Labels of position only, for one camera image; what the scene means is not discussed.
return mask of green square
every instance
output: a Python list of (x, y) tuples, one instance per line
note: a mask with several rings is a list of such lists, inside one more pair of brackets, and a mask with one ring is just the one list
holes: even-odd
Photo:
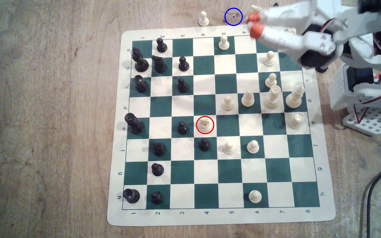
[[(249, 193), (252, 190), (257, 190), (261, 193), (261, 201), (253, 203), (249, 200)], [(243, 184), (243, 207), (244, 208), (268, 208), (268, 192), (267, 183), (244, 183)]]
[(193, 160), (172, 161), (171, 184), (193, 183)]
[(257, 114), (261, 113), (261, 102), (260, 102), (260, 94), (259, 93), (254, 93), (254, 104), (247, 108), (244, 106), (241, 101), (242, 101), (243, 94), (238, 94), (237, 95), (237, 108), (239, 110), (239, 114)]
[(261, 117), (264, 135), (286, 135), (284, 113), (263, 113)]
[(215, 95), (194, 95), (193, 115), (215, 115)]
[(258, 72), (257, 54), (236, 55), (236, 73)]
[[(179, 84), (177, 80), (179, 78), (183, 78), (189, 86), (189, 89), (184, 93), (179, 92), (179, 90), (177, 89), (177, 85)], [(172, 85), (173, 85), (173, 88), (172, 88), (173, 96), (193, 95), (193, 76), (173, 76)]]
[(292, 187), (296, 208), (320, 207), (317, 182), (293, 182)]
[[(179, 122), (183, 121), (188, 124), (189, 131), (182, 135), (177, 131)], [(193, 137), (193, 116), (174, 116), (172, 117), (172, 138)]]
[[(256, 140), (258, 142), (258, 145), (260, 146), (260, 150), (255, 154), (249, 153), (248, 149), (246, 149), (246, 146), (252, 140)], [(264, 158), (264, 139), (262, 138), (262, 136), (241, 136), (241, 158)]]
[(280, 61), (280, 71), (295, 71), (302, 70), (302, 67), (297, 63), (293, 62), (292, 59), (283, 52), (278, 53), (278, 58)]
[(270, 91), (270, 88), (265, 85), (265, 80), (268, 78), (268, 76), (271, 73), (276, 74), (276, 81), (277, 85), (282, 88), (282, 81), (280, 80), (280, 72), (265, 72), (265, 73), (258, 73), (258, 80), (260, 81), (260, 92), (267, 93)]
[(241, 160), (218, 160), (219, 183), (242, 182)]
[(202, 138), (195, 138), (194, 140), (194, 156), (195, 160), (216, 160), (217, 159), (217, 139), (216, 137), (205, 137), (209, 142), (211, 142), (211, 148), (207, 151), (202, 151), (199, 149), (199, 142)]
[(289, 157), (313, 157), (311, 135), (288, 135)]
[(289, 158), (265, 159), (267, 182), (291, 182)]
[[(154, 204), (151, 200), (151, 193), (161, 192), (164, 200), (160, 204)], [(147, 209), (170, 209), (170, 185), (147, 185), (146, 186), (146, 208)]]
[(151, 142), (158, 142), (158, 143), (164, 143), (166, 145), (167, 151), (162, 156), (156, 156), (151, 148), (149, 148), (148, 153), (148, 161), (165, 161), (165, 160), (171, 160), (172, 158), (172, 139), (149, 139), (149, 143)]
[(145, 127), (144, 127), (144, 130), (142, 132), (140, 132), (139, 134), (133, 134), (130, 132), (130, 126), (128, 125), (127, 126), (127, 139), (130, 140), (130, 139), (148, 139), (149, 138), (149, 117), (143, 117), (143, 118), (139, 118), (139, 120), (141, 120)]
[(164, 62), (166, 62), (167, 69), (163, 73), (157, 73), (155, 70), (154, 61), (152, 61), (152, 77), (159, 77), (159, 76), (171, 76), (172, 75), (172, 67), (173, 67), (173, 58), (162, 58)]
[(124, 165), (124, 185), (146, 184), (148, 162), (126, 162)]
[(194, 56), (193, 75), (214, 74), (214, 56)]
[(219, 185), (195, 184), (195, 208), (219, 208)]
[(133, 47), (138, 48), (144, 58), (152, 57), (152, 41), (133, 41), (132, 48)]
[(172, 97), (151, 97), (149, 116), (172, 116)]
[(237, 93), (236, 74), (216, 74), (215, 75), (216, 94)]
[(173, 39), (173, 57), (193, 56), (193, 38)]
[(229, 42), (229, 48), (227, 50), (222, 50), (219, 47), (221, 36), (214, 37), (214, 55), (234, 55), (235, 54), (235, 37), (228, 36), (227, 41)]
[(239, 115), (217, 115), (217, 136), (239, 136)]

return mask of captured white pawn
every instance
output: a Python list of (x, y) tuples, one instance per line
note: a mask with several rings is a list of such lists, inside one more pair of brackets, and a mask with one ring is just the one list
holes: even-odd
[(301, 85), (296, 85), (292, 93), (286, 97), (286, 105), (290, 108), (297, 108), (302, 103), (302, 95), (304, 94), (305, 89)]
[(222, 50), (227, 50), (229, 46), (230, 46), (230, 43), (227, 41), (227, 36), (222, 35), (220, 37), (219, 48)]
[(200, 26), (208, 26), (209, 20), (207, 18), (207, 13), (206, 12), (204, 12), (204, 11), (201, 12), (201, 18), (198, 20), (198, 24)]
[(269, 109), (276, 109), (279, 103), (279, 96), (282, 89), (278, 85), (273, 85), (268, 91), (268, 95), (264, 97), (264, 105)]

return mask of white pawn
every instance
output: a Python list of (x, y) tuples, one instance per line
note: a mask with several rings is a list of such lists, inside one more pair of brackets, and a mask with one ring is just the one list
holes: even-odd
[(286, 97), (286, 105), (290, 108), (297, 108), (302, 103), (302, 95), (304, 94), (305, 89), (301, 85), (296, 85), (292, 93)]
[(226, 111), (230, 111), (233, 108), (232, 98), (230, 96), (225, 96), (224, 102), (223, 104), (221, 104), (221, 107)]
[(277, 85), (277, 75), (275, 73), (271, 73), (268, 78), (265, 80), (265, 85), (269, 88), (273, 85)]
[(255, 102), (255, 100), (254, 100), (254, 94), (253, 93), (246, 92), (243, 94), (243, 97), (241, 100), (242, 105), (249, 108), (250, 106), (252, 106), (254, 104), (254, 102)]
[(209, 20), (207, 18), (207, 13), (202, 11), (201, 12), (201, 18), (198, 20), (198, 23), (200, 26), (208, 26)]
[(274, 52), (269, 51), (267, 52), (267, 56), (264, 58), (264, 64), (268, 67), (272, 66), (274, 64)]
[(282, 89), (278, 85), (273, 85), (268, 91), (268, 96), (264, 97), (264, 105), (269, 109), (276, 109), (278, 107), (278, 97)]
[(248, 143), (246, 149), (249, 153), (256, 154), (260, 150), (260, 146), (258, 145), (258, 142), (256, 140), (253, 140)]

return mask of black chess piece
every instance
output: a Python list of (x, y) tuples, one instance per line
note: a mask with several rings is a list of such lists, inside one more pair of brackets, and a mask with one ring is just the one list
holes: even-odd
[(151, 169), (152, 174), (155, 176), (161, 176), (164, 173), (164, 167), (157, 163), (152, 164)]
[(178, 78), (177, 83), (177, 90), (179, 90), (179, 92), (186, 93), (188, 91), (189, 85), (183, 78)]
[(185, 135), (189, 132), (189, 126), (188, 124), (186, 124), (185, 122), (183, 121), (180, 121), (179, 122), (179, 127), (177, 128), (177, 131), (181, 134), (181, 135)]
[(185, 57), (180, 57), (179, 58), (179, 69), (182, 72), (187, 71), (189, 69), (189, 63), (186, 62), (186, 58)]
[(126, 114), (124, 116), (124, 120), (130, 126), (130, 132), (133, 134), (141, 133), (145, 128), (144, 123), (139, 120), (133, 113)]
[(151, 201), (154, 204), (160, 204), (164, 200), (164, 195), (161, 192), (153, 192), (151, 193)]
[(202, 151), (207, 151), (211, 148), (211, 142), (207, 140), (206, 138), (202, 138), (201, 141), (199, 142), (199, 149)]
[(142, 79), (142, 76), (140, 75), (136, 75), (134, 78), (133, 78), (133, 81), (135, 82), (136, 86), (136, 90), (140, 93), (143, 93), (145, 92), (149, 85), (147, 82), (145, 82), (143, 79)]
[(136, 189), (130, 189), (126, 188), (123, 191), (123, 197), (129, 202), (129, 203), (137, 203), (140, 198), (140, 194)]
[(167, 51), (167, 45), (163, 42), (162, 38), (157, 39), (157, 51), (160, 53)]

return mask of white chess piece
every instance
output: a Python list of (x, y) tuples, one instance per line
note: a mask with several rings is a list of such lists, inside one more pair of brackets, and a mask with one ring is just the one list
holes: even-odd
[(290, 108), (297, 108), (302, 103), (302, 95), (304, 94), (305, 89), (301, 85), (296, 85), (292, 93), (286, 97), (286, 105)]
[(278, 97), (282, 89), (278, 85), (273, 85), (268, 91), (268, 95), (264, 97), (264, 105), (269, 109), (276, 109), (278, 107)]
[(198, 24), (200, 26), (208, 26), (209, 20), (207, 18), (207, 13), (206, 12), (204, 12), (204, 11), (201, 12), (201, 18), (198, 20)]
[(227, 36), (222, 35), (220, 37), (219, 48), (222, 50), (227, 50), (229, 46), (230, 46), (230, 43), (227, 41)]
[(255, 100), (254, 100), (254, 94), (253, 93), (246, 92), (243, 94), (243, 97), (241, 100), (242, 105), (249, 108), (250, 106), (252, 106), (254, 104), (254, 102), (255, 102)]
[(274, 52), (273, 51), (267, 52), (267, 56), (264, 58), (264, 64), (268, 67), (270, 67), (274, 64)]
[(252, 203), (259, 203), (262, 199), (262, 195), (259, 191), (257, 190), (252, 190), (250, 193), (249, 193), (249, 200), (252, 202)]
[(246, 149), (249, 153), (256, 154), (260, 150), (260, 146), (258, 145), (258, 142), (256, 140), (252, 140), (248, 143)]
[(221, 107), (226, 111), (230, 111), (233, 108), (232, 98), (230, 96), (225, 96)]

